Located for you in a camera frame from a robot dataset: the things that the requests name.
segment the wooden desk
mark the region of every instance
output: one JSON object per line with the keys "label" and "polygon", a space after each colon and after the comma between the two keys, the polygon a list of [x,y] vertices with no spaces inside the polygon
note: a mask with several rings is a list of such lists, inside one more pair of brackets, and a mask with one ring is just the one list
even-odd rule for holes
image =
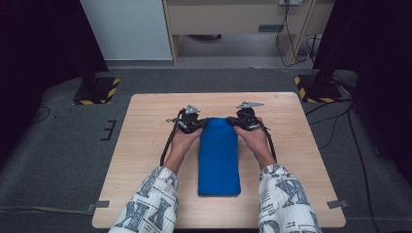
{"label": "wooden desk", "polygon": [[[264,103],[255,111],[271,129],[278,162],[300,179],[320,225],[343,226],[342,210],[331,210],[326,204],[336,200],[336,194],[299,99],[291,92],[134,95],[99,198],[109,200],[110,205],[96,209],[93,226],[110,228],[143,179],[158,165],[172,129],[172,123],[166,122],[168,118],[175,117],[188,103],[201,109],[200,118],[235,117],[235,107],[245,100]],[[242,192],[237,197],[197,195],[198,147],[196,140],[178,175],[180,206],[176,228],[258,228],[259,168],[244,141],[239,138]]]}
{"label": "wooden desk", "polygon": [[[181,35],[267,33],[261,27],[281,27],[286,14],[286,7],[277,0],[162,1],[175,64]],[[292,42],[286,28],[279,35],[280,49],[289,64],[294,63],[304,35],[324,32],[333,4],[334,0],[303,0],[302,5],[289,7]]]}

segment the black curtain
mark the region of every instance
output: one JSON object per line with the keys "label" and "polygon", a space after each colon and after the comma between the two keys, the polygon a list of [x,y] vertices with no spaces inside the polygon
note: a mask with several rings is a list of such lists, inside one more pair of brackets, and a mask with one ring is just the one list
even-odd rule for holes
{"label": "black curtain", "polygon": [[336,0],[315,69],[350,70],[353,97],[381,156],[412,183],[412,1]]}
{"label": "black curtain", "polygon": [[[67,48],[76,48],[80,59]],[[78,60],[91,72],[108,71],[80,1],[0,0],[0,165],[44,91],[80,76]]]}

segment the hand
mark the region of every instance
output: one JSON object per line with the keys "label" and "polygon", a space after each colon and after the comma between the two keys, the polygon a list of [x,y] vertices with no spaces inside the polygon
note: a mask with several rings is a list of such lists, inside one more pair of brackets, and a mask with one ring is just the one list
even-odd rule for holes
{"label": "hand", "polygon": [[236,133],[245,140],[246,146],[254,153],[260,169],[276,163],[267,145],[267,136],[261,128],[246,131],[238,126],[234,126]]}
{"label": "hand", "polygon": [[175,132],[170,145],[170,153],[164,161],[163,167],[173,171],[176,175],[185,159],[185,154],[190,149],[191,144],[202,133],[202,129],[197,129],[193,133],[185,134],[180,129]]}

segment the black and yellow hazard tape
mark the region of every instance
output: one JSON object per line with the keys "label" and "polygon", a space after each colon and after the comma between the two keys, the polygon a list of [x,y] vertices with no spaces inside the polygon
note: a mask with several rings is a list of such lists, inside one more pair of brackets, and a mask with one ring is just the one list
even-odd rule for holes
{"label": "black and yellow hazard tape", "polygon": [[303,103],[331,103],[331,102],[340,102],[342,98],[312,98],[307,95],[307,92],[302,85],[300,77],[294,77],[294,83],[297,86],[297,89],[300,94],[300,98]]}
{"label": "black and yellow hazard tape", "polygon": [[91,100],[91,99],[77,99],[73,100],[74,105],[94,105],[94,104],[108,104],[112,100],[113,96],[115,95],[116,89],[118,88],[120,79],[115,78],[112,79],[113,82],[111,83],[111,86],[109,89],[106,91],[107,96],[98,100]]}

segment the power outlet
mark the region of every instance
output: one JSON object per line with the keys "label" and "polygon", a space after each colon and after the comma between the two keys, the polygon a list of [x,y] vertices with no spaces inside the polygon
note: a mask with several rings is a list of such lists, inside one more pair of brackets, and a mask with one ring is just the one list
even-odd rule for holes
{"label": "power outlet", "polygon": [[286,6],[287,3],[289,6],[299,6],[302,5],[302,0],[279,0],[281,6]]}

